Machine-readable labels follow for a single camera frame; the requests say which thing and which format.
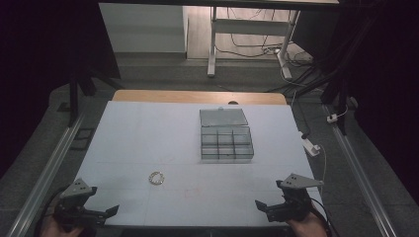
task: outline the white table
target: white table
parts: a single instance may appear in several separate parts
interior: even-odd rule
[[[218,107],[246,115],[250,164],[201,163],[199,111]],[[148,182],[154,171],[160,186]],[[289,106],[109,102],[77,178],[98,187],[86,208],[120,205],[109,225],[256,227],[278,225],[254,200],[284,202],[275,181],[290,173],[312,178]]]

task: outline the wall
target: wall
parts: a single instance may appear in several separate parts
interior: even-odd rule
[[[114,52],[186,52],[184,7],[100,3]]]

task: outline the white tabletop surface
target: white tabletop surface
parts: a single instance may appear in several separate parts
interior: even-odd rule
[[[201,109],[240,108],[255,155],[248,164],[201,162]],[[162,172],[164,183],[148,177]],[[119,204],[109,225],[271,226],[255,199],[283,203],[276,180],[312,178],[289,106],[109,102],[76,178],[98,187],[86,208]],[[320,200],[316,188],[308,189]]]

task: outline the metal ring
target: metal ring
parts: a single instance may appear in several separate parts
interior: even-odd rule
[[[154,176],[156,176],[156,175],[160,175],[160,179],[159,179],[159,180],[154,181],[153,179],[154,179]],[[157,186],[157,185],[161,185],[161,184],[163,184],[163,182],[164,182],[164,176],[163,176],[163,174],[162,174],[161,172],[156,171],[156,172],[151,173],[151,175],[148,177],[148,181],[149,181],[152,185],[155,185],[155,186]]]

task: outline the table leg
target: table leg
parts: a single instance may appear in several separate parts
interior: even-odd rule
[[[291,17],[291,20],[289,21],[289,27],[287,29],[287,34],[284,38],[283,46],[281,47],[281,51],[277,54],[277,58],[280,61],[281,70],[283,71],[283,75],[285,79],[293,79],[290,73],[290,69],[287,65],[286,53],[287,53],[288,44],[290,43],[291,35],[293,34],[293,28],[295,27],[296,18],[298,17],[298,14],[299,14],[299,11],[294,11],[294,14]]]
[[[213,7],[210,22],[209,70],[208,77],[215,76],[215,23],[216,7]]]

